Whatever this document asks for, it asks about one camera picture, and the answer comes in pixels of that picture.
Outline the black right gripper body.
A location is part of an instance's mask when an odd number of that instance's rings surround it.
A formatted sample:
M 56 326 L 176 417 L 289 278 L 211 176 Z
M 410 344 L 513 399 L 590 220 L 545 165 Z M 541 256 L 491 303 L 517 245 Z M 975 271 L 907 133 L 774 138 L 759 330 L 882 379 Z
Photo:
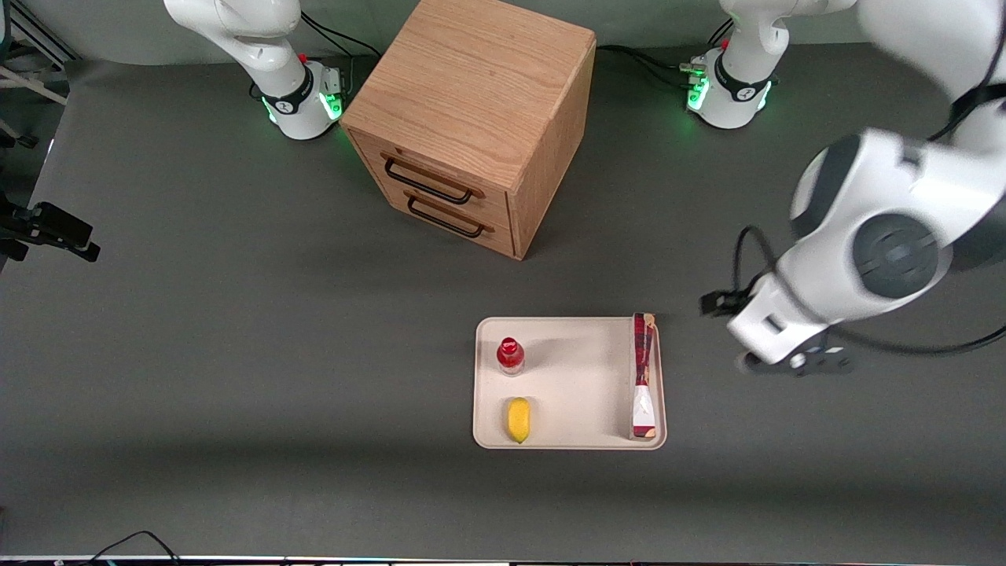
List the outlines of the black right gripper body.
M 29 245 L 36 243 L 34 208 L 21 207 L 1 196 L 1 255 L 6 260 L 23 262 Z

